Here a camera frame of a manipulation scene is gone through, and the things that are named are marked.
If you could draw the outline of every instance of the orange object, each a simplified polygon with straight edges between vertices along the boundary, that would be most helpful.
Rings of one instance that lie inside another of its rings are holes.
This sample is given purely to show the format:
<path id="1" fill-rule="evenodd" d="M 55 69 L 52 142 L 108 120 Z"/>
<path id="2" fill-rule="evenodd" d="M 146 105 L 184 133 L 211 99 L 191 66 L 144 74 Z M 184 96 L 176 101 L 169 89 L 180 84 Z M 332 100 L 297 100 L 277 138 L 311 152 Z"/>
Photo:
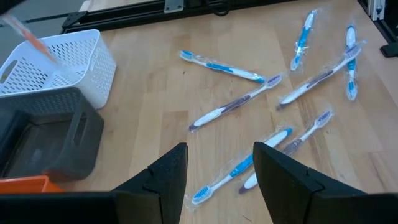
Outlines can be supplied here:
<path id="1" fill-rule="evenodd" d="M 20 177 L 0 179 L 0 194 L 31 194 L 64 192 L 57 185 L 51 183 L 46 175 L 34 177 Z"/>
<path id="2" fill-rule="evenodd" d="M 36 48 L 38 51 L 42 52 L 44 55 L 46 55 L 50 60 L 52 60 L 54 63 L 56 63 L 56 59 L 48 52 L 47 48 L 45 45 L 38 40 L 35 35 L 33 35 L 30 30 L 17 18 L 12 16 L 11 14 L 6 14 L 3 16 L 3 19 L 12 27 L 16 32 L 18 32 L 20 35 L 25 37 L 27 41 L 29 41 L 34 48 Z"/>

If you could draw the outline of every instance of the dark plastic container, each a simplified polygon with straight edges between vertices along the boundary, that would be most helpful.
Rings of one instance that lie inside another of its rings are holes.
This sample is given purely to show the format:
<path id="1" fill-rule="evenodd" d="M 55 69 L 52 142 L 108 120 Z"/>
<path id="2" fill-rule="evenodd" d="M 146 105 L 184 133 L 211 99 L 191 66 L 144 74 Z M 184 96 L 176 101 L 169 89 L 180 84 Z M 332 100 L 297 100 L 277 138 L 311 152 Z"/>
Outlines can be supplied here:
<path id="1" fill-rule="evenodd" d="M 0 98 L 2 177 L 81 180 L 94 168 L 104 121 L 77 88 Z"/>

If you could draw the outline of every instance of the basket handle hole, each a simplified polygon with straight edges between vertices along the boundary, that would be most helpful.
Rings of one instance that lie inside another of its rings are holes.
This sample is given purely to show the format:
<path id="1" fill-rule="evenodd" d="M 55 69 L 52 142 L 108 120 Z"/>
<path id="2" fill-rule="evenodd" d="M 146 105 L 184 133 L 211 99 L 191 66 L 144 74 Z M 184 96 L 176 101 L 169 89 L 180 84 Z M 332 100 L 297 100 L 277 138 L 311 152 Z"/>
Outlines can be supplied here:
<path id="1" fill-rule="evenodd" d="M 14 69 L 14 67 L 17 65 L 18 61 L 17 60 L 13 60 L 6 69 L 4 69 L 4 72 L 1 74 L 1 78 L 0 78 L 0 84 L 3 84 L 4 82 L 6 82 L 8 76 L 11 74 L 12 69 Z"/>
<path id="2" fill-rule="evenodd" d="M 75 145 L 75 146 L 80 145 L 81 139 L 83 138 L 83 134 L 86 129 L 86 123 L 87 123 L 87 115 L 86 115 L 86 113 L 83 112 L 80 115 L 80 120 L 79 120 L 78 126 L 76 128 L 75 137 L 73 138 L 73 145 Z"/>

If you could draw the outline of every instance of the blue toothbrush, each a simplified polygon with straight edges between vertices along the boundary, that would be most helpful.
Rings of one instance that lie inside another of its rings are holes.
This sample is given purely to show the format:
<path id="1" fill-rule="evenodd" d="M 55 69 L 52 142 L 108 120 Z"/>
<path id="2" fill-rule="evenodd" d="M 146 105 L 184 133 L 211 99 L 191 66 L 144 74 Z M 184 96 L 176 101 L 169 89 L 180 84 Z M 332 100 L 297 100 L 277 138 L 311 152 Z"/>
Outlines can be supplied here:
<path id="1" fill-rule="evenodd" d="M 303 26 L 303 30 L 301 32 L 301 36 L 298 40 L 298 42 L 296 42 L 296 55 L 294 56 L 294 58 L 292 59 L 291 63 L 290 63 L 290 70 L 291 71 L 296 71 L 296 69 L 299 67 L 300 65 L 300 61 L 305 49 L 305 44 L 307 43 L 307 38 L 308 35 L 311 31 L 313 22 L 315 20 L 315 14 L 317 13 L 316 10 L 312 10 L 310 12 L 310 14 L 307 16 L 307 19 L 305 20 L 304 26 Z"/>
<path id="2" fill-rule="evenodd" d="M 293 132 L 292 128 L 287 128 L 279 132 L 278 134 L 274 135 L 270 139 L 268 139 L 265 142 L 265 144 L 267 144 L 270 147 L 275 147 L 284 139 L 286 139 L 290 134 L 292 134 L 292 132 Z M 235 169 L 233 169 L 223 180 L 221 180 L 217 184 L 211 187 L 209 185 L 206 185 L 203 188 L 201 188 L 193 196 L 192 204 L 198 205 L 200 203 L 203 203 L 205 200 L 208 200 L 217 189 L 219 189 L 221 186 L 232 180 L 237 175 L 242 174 L 249 166 L 251 166 L 251 164 L 253 164 L 253 154 L 250 154 L 245 160 L 243 160 L 240 164 L 238 164 L 235 167 Z"/>
<path id="3" fill-rule="evenodd" d="M 346 45 L 347 49 L 352 47 L 356 42 L 356 31 L 353 25 L 347 27 L 346 34 Z M 358 86 L 355 82 L 355 68 L 356 68 L 356 59 L 348 62 L 348 82 L 346 87 L 347 98 L 351 101 L 355 100 L 356 95 L 358 94 Z"/>
<path id="4" fill-rule="evenodd" d="M 254 72 L 249 72 L 242 68 L 236 68 L 225 63 L 217 62 L 216 60 L 195 54 L 191 51 L 181 50 L 180 57 L 188 62 L 194 62 L 213 70 L 226 72 L 258 83 L 264 83 L 266 81 L 264 77 Z"/>

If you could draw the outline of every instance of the packaged toothbrush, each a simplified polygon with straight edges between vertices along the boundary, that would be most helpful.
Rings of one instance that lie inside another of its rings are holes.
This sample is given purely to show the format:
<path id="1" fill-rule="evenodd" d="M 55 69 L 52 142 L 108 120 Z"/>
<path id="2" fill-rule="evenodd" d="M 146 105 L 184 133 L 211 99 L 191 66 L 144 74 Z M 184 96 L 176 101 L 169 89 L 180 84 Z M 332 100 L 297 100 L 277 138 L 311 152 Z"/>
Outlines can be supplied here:
<path id="1" fill-rule="evenodd" d="M 318 86 L 319 84 L 325 82 L 330 77 L 332 77 L 336 72 L 340 71 L 345 65 L 347 65 L 350 61 L 356 59 L 363 49 L 363 45 L 366 41 L 360 41 L 353 44 L 352 47 L 346 49 L 343 53 L 343 56 L 340 58 L 339 62 L 335 65 L 327 68 L 324 72 L 321 72 L 319 75 L 310 78 L 305 81 L 294 91 L 290 92 L 288 95 L 284 96 L 277 105 L 277 110 L 281 110 L 291 104 L 300 96 L 304 95 L 306 92 L 310 91 L 312 88 Z"/>
<path id="2" fill-rule="evenodd" d="M 356 28 L 353 23 L 349 24 L 346 31 L 346 49 L 352 47 L 356 42 Z M 354 101 L 358 94 L 356 82 L 356 59 L 347 63 L 346 96 L 348 100 Z"/>
<path id="3" fill-rule="evenodd" d="M 258 75 L 254 72 L 247 71 L 242 68 L 234 67 L 232 65 L 228 65 L 226 63 L 218 62 L 212 58 L 205 57 L 202 55 L 195 54 L 188 50 L 181 50 L 180 57 L 188 62 L 197 63 L 198 65 L 202 65 L 206 68 L 210 68 L 213 70 L 226 72 L 232 75 L 239 76 L 241 78 L 245 78 L 248 80 L 252 80 L 257 83 L 264 83 L 266 78 Z"/>
<path id="4" fill-rule="evenodd" d="M 333 110 L 327 109 L 316 118 L 315 121 L 307 128 L 307 130 L 295 138 L 293 141 L 288 143 L 283 149 L 281 150 L 287 156 L 291 156 L 298 151 L 300 146 L 303 144 L 305 140 L 307 140 L 316 130 L 324 127 L 333 116 Z M 257 176 L 256 173 L 253 172 L 246 181 L 242 184 L 241 188 L 239 189 L 239 194 L 244 194 L 247 191 L 253 189 L 257 186 Z"/>
<path id="5" fill-rule="evenodd" d="M 281 126 L 277 129 L 274 134 L 266 138 L 262 138 L 262 142 L 265 144 L 276 147 L 282 141 L 287 139 L 293 133 L 293 128 L 290 126 Z M 211 184 L 205 185 L 202 188 L 199 188 L 192 196 L 186 195 L 186 205 L 187 208 L 191 211 L 194 211 L 201 204 L 210 200 L 213 195 L 216 194 L 217 190 L 222 189 L 222 186 L 226 185 L 235 177 L 245 173 L 253 164 L 253 154 L 252 147 L 250 147 L 244 155 L 240 155 L 237 157 L 235 161 L 230 161 L 224 166 L 215 181 Z"/>
<path id="6" fill-rule="evenodd" d="M 300 37 L 297 39 L 295 43 L 295 55 L 290 62 L 290 71 L 300 71 L 302 72 L 303 65 L 303 56 L 305 53 L 305 49 L 308 48 L 307 40 L 311 31 L 313 30 L 315 20 L 317 18 L 317 14 L 319 13 L 319 9 L 311 10 L 308 13 L 308 16 L 304 22 Z"/>
<path id="7" fill-rule="evenodd" d="M 1 16 L 4 22 L 10 25 L 17 34 L 23 36 L 30 43 L 30 45 L 37 50 L 38 53 L 41 53 L 47 60 L 52 62 L 55 65 L 56 71 L 60 76 L 62 76 L 69 83 L 77 82 L 81 77 L 75 75 L 73 71 L 57 57 L 57 53 L 51 51 L 40 39 L 36 38 L 36 36 L 16 17 L 12 14 L 7 13 Z"/>
<path id="8" fill-rule="evenodd" d="M 268 79 L 265 83 L 261 84 L 258 88 L 250 91 L 249 93 L 246 93 L 245 95 L 235 99 L 234 101 L 227 103 L 223 106 L 220 106 L 220 107 L 208 112 L 207 114 L 203 115 L 201 118 L 197 119 L 193 124 L 191 124 L 188 127 L 188 130 L 193 133 L 197 129 L 204 126 L 205 124 L 215 120 L 216 118 L 226 114 L 227 112 L 230 112 L 230 111 L 242 106 L 243 104 L 247 103 L 248 101 L 253 99 L 255 96 L 257 96 L 258 94 L 260 94 L 266 90 L 270 90 L 270 89 L 274 88 L 275 86 L 277 86 L 280 83 L 280 81 L 282 81 L 282 77 L 283 77 L 283 74 L 280 73 L 280 74 Z"/>

